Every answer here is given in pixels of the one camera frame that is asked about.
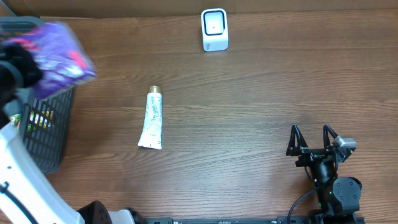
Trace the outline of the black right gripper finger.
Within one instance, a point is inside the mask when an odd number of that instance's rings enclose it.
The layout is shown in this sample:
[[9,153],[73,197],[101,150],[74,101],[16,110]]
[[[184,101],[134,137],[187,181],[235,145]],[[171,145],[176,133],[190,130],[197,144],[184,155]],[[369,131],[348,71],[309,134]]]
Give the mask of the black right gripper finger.
[[337,133],[331,128],[329,124],[323,126],[323,145],[324,149],[328,149],[331,145],[330,136],[335,139],[338,137]]
[[286,150],[287,156],[301,156],[308,151],[308,145],[296,124],[293,124],[290,139]]

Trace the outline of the purple sanitary pad pack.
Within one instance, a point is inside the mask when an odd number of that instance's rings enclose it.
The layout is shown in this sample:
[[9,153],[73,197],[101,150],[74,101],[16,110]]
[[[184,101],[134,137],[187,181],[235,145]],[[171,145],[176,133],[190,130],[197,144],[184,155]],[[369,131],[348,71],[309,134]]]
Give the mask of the purple sanitary pad pack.
[[42,75],[35,78],[32,85],[38,100],[46,100],[96,78],[93,62],[66,23],[46,22],[2,45],[7,50],[20,46],[28,53],[28,60],[34,63],[31,71]]

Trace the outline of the green gold snack pouch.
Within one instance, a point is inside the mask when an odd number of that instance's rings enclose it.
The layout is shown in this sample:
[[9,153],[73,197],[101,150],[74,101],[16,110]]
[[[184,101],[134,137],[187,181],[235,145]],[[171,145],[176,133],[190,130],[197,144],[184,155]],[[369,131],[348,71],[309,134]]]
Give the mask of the green gold snack pouch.
[[[9,117],[10,122],[16,126],[18,129],[21,126],[22,115],[14,114]],[[53,111],[43,111],[42,116],[31,111],[29,116],[29,121],[32,121],[34,124],[38,124],[39,127],[46,129],[55,124],[55,116]]]

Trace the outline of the white tube gold cap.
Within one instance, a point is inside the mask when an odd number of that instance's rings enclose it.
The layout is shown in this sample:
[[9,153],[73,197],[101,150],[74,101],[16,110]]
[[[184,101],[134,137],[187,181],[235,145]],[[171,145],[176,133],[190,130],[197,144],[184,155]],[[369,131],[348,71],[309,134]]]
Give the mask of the white tube gold cap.
[[160,86],[150,86],[146,98],[146,113],[139,147],[162,149],[162,90]]

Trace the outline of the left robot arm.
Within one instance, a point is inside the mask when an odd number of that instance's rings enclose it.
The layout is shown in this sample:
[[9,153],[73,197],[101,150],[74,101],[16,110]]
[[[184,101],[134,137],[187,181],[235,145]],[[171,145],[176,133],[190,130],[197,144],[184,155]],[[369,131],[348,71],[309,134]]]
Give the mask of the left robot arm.
[[[18,88],[36,84],[42,72],[19,44],[1,54],[1,105],[16,98]],[[74,210],[55,191],[33,161],[19,130],[1,112],[1,210],[13,223],[141,223],[131,208],[109,211],[99,202]]]

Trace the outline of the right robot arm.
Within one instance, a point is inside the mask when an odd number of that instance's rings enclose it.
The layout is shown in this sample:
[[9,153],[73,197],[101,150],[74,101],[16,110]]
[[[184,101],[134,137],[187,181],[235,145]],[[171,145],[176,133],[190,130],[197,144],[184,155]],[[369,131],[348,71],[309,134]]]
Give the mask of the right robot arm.
[[[362,183],[354,177],[340,177],[339,165],[357,148],[351,137],[337,134],[329,124],[323,126],[323,147],[310,149],[299,127],[291,127],[286,155],[296,157],[295,165],[303,167],[314,189],[298,198],[283,223],[364,223],[355,213],[360,210]],[[294,208],[305,198],[316,194],[319,209],[306,217],[293,216]]]

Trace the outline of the white barcode scanner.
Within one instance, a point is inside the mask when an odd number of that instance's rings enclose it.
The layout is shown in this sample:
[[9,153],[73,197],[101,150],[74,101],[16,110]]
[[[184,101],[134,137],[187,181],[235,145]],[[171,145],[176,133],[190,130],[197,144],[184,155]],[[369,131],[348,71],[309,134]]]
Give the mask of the white barcode scanner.
[[229,46],[227,13],[222,8],[205,9],[201,13],[203,50],[216,52]]

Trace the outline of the dark grey plastic basket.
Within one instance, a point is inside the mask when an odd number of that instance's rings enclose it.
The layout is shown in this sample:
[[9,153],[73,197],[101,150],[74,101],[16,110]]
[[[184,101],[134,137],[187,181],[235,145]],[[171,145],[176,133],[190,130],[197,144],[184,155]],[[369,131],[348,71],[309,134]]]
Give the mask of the dark grey plastic basket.
[[[1,47],[4,41],[30,32],[44,23],[39,18],[31,16],[2,17]],[[18,130],[27,152],[44,174],[58,170],[63,160],[68,136],[74,88],[46,100],[38,100],[32,87],[17,89],[15,95],[16,98],[1,108],[1,112],[4,111],[9,117],[14,114],[22,115]],[[29,121],[31,111],[40,116],[43,111],[53,111],[55,124],[46,129],[39,127],[38,124]]]

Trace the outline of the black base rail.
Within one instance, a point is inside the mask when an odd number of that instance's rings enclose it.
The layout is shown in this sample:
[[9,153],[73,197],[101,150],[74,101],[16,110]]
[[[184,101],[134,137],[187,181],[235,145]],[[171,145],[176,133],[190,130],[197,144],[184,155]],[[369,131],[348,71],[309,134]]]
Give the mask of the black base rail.
[[[356,223],[365,224],[363,217],[356,218]],[[286,224],[287,217],[279,216],[277,218],[243,218],[243,219],[184,219],[176,220],[173,218],[145,218],[148,224]],[[295,216],[290,218],[291,224],[309,224],[316,223],[310,221],[306,216]],[[353,220],[343,220],[342,222],[331,221],[324,223],[355,223]]]

